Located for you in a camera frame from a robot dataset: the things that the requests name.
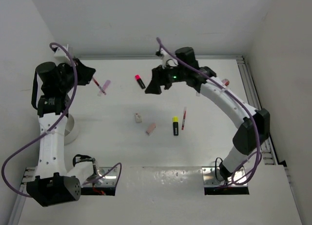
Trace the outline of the pink black highlighter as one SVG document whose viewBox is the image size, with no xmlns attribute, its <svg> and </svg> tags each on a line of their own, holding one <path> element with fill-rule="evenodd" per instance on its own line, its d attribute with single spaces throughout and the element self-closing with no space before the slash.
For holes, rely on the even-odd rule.
<svg viewBox="0 0 312 225">
<path fill-rule="evenodd" d="M 135 75 L 135 79 L 136 79 L 136 81 L 139 84 L 141 89 L 145 89 L 146 88 L 146 86 L 145 86 L 143 80 L 141 79 L 140 75 Z"/>
</svg>

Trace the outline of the red pen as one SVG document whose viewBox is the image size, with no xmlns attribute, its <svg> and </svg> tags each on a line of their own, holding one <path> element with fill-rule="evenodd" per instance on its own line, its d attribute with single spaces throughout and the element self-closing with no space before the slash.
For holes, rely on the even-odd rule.
<svg viewBox="0 0 312 225">
<path fill-rule="evenodd" d="M 100 84 L 98 83 L 98 81 L 94 77 L 92 77 L 92 81 L 98 87 L 100 94 L 106 95 L 106 92 L 104 91 L 104 89 L 100 86 Z"/>
</svg>

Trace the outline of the purple pink highlighter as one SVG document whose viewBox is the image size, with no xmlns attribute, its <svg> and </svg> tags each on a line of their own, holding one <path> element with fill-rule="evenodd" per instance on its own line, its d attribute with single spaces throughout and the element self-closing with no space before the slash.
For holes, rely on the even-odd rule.
<svg viewBox="0 0 312 225">
<path fill-rule="evenodd" d="M 110 80 L 107 80 L 104 85 L 101 87 L 100 91 L 98 92 L 98 96 L 102 96 L 102 95 L 106 95 L 106 89 L 109 87 L 109 85 L 111 84 Z"/>
</svg>

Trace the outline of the red pen refill tube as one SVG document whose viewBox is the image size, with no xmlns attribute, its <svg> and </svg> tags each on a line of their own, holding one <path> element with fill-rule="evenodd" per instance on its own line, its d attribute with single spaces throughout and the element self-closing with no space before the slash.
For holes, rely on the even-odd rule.
<svg viewBox="0 0 312 225">
<path fill-rule="evenodd" d="M 184 130 L 185 128 L 186 114 L 187 114 L 187 107 L 185 106 L 183 109 L 183 119 L 182 119 L 181 130 Z"/>
</svg>

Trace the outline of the yellow black highlighter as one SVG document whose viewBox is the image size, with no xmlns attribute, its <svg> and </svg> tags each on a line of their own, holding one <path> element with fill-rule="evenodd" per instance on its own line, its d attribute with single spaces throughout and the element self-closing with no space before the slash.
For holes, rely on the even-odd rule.
<svg viewBox="0 0 312 225">
<path fill-rule="evenodd" d="M 174 134 L 174 136 L 178 136 L 178 130 L 179 130 L 179 128 L 178 128 L 178 116 L 174 116 L 172 118 L 172 120 L 173 120 L 173 134 Z"/>
</svg>

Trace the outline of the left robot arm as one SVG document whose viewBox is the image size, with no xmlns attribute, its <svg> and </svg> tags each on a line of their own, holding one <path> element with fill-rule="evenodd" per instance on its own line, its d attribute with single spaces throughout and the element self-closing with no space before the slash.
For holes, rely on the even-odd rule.
<svg viewBox="0 0 312 225">
<path fill-rule="evenodd" d="M 40 132 L 44 136 L 39 141 L 34 178 L 27 183 L 26 191 L 42 207 L 79 200 L 83 183 L 96 173 L 95 159 L 86 155 L 79 155 L 70 171 L 65 167 L 68 92 L 75 85 L 89 84 L 95 73 L 95 69 L 86 67 L 78 59 L 74 59 L 74 64 L 72 67 L 48 61 L 35 69 L 35 74 L 42 80 L 43 95 L 36 102 L 36 108 Z"/>
</svg>

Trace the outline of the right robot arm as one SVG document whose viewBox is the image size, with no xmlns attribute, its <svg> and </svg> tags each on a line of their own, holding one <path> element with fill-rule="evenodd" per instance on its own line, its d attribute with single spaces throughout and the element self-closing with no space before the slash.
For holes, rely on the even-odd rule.
<svg viewBox="0 0 312 225">
<path fill-rule="evenodd" d="M 185 82 L 197 93 L 211 100 L 234 123 L 237 132 L 233 137 L 233 147 L 219 166 L 215 168 L 215 179 L 229 184 L 228 179 L 255 156 L 253 169 L 246 173 L 248 182 L 254 175 L 262 159 L 260 147 L 270 135 L 270 114 L 268 110 L 256 109 L 245 103 L 227 88 L 209 67 L 201 67 L 191 47 L 183 47 L 172 55 L 159 48 L 156 56 L 162 64 L 152 69 L 152 79 L 145 93 L 161 94 L 175 82 Z"/>
</svg>

